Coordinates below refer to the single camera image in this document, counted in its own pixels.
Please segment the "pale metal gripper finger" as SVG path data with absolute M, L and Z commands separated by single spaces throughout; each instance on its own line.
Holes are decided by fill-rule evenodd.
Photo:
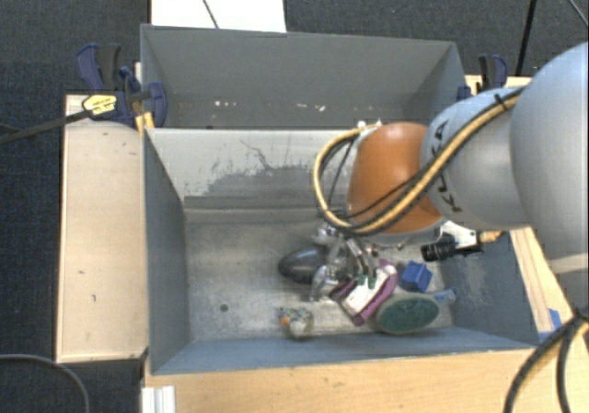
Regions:
M 331 295 L 340 287 L 341 281 L 337 278 L 334 268 L 323 265 L 321 266 L 311 281 L 309 291 L 310 302 L 320 302 L 330 300 Z

